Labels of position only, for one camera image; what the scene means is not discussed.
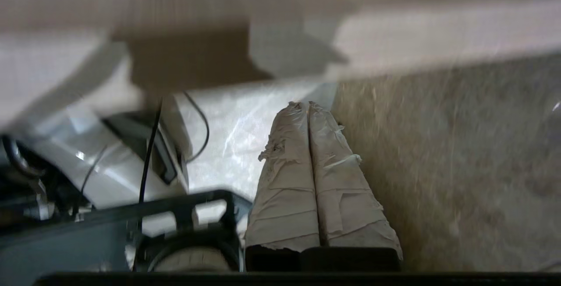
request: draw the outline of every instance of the white surface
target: white surface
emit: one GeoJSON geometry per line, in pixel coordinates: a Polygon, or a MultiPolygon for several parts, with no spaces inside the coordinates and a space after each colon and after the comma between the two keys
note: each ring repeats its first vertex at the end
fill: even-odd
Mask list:
{"type": "Polygon", "coordinates": [[[399,239],[330,112],[310,102],[310,145],[322,238],[329,246],[392,247],[399,239]]]}
{"type": "MultiPolygon", "coordinates": [[[[107,147],[84,187],[84,196],[96,208],[138,202],[144,160],[123,144],[90,109],[69,106],[34,124],[26,131],[18,131],[17,137],[60,168],[78,189],[82,188],[98,154],[107,147]]],[[[168,186],[149,170],[146,201],[184,193],[180,181],[168,186]]]]}
{"type": "MultiPolygon", "coordinates": [[[[188,164],[191,192],[226,188],[253,200],[264,164],[258,156],[268,143],[276,114],[290,101],[319,99],[331,105],[336,88],[336,84],[300,80],[191,91],[210,125],[208,146],[188,164]]],[[[183,100],[180,111],[196,153],[206,130],[195,109],[183,100]]]]}
{"type": "Polygon", "coordinates": [[[266,161],[246,246],[301,252],[320,245],[306,111],[302,102],[290,102],[275,117],[269,142],[259,155],[266,161]]]}

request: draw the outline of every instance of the black cable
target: black cable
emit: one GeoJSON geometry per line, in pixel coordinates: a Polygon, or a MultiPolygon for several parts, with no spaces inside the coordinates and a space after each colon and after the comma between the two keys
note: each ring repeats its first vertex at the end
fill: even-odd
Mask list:
{"type": "MultiPolygon", "coordinates": [[[[158,103],[158,112],[156,112],[156,118],[154,119],[154,125],[152,126],[152,133],[150,134],[150,140],[148,140],[148,149],[146,150],[146,159],[144,160],[144,170],[142,171],[142,180],[140,182],[140,193],[138,195],[138,202],[144,202],[144,190],[146,190],[146,178],[148,178],[148,168],[150,168],[150,157],[152,157],[152,149],[154,148],[154,140],[156,139],[156,133],[158,133],[158,126],[160,125],[160,116],[162,115],[162,99],[158,103]]],[[[139,229],[142,229],[142,220],[139,222],[139,229]]]]}
{"type": "Polygon", "coordinates": [[[107,145],[105,145],[103,149],[98,153],[98,156],[94,160],[94,163],[92,163],[90,170],[88,170],[88,173],[86,173],[86,177],[84,178],[84,182],[82,183],[82,189],[80,189],[80,196],[78,196],[78,199],[76,200],[76,202],[74,202],[74,207],[72,208],[72,218],[76,217],[76,215],[78,214],[78,207],[80,206],[80,200],[84,197],[84,188],[86,188],[86,182],[88,182],[88,179],[96,168],[96,165],[98,165],[99,161],[102,159],[103,153],[106,149],[107,145]]]}
{"type": "Polygon", "coordinates": [[[189,102],[193,105],[193,107],[195,108],[195,110],[199,113],[199,116],[201,116],[203,122],[205,122],[205,126],[206,126],[206,138],[205,138],[205,142],[202,145],[201,149],[199,150],[199,152],[197,152],[194,156],[192,156],[191,158],[185,160],[185,163],[189,163],[189,162],[193,162],[198,156],[200,156],[200,154],[202,153],[203,150],[205,150],[206,148],[206,144],[208,144],[209,142],[209,137],[210,137],[210,128],[209,128],[209,122],[208,120],[206,120],[206,116],[205,113],[199,108],[199,106],[195,103],[195,101],[193,100],[193,98],[191,98],[191,96],[184,91],[183,92],[185,97],[189,100],[189,102]]]}

